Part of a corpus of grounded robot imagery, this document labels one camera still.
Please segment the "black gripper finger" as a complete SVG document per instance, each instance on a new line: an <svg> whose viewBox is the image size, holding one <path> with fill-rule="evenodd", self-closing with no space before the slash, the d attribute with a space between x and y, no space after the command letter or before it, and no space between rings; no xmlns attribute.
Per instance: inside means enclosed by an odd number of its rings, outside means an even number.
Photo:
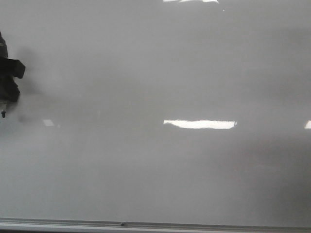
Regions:
<svg viewBox="0 0 311 233"><path fill-rule="evenodd" d="M15 77L9 74L0 74L0 99L9 102L17 102L20 96Z"/></svg>
<svg viewBox="0 0 311 233"><path fill-rule="evenodd" d="M22 79L26 66L20 60L0 58L0 74Z"/></svg>

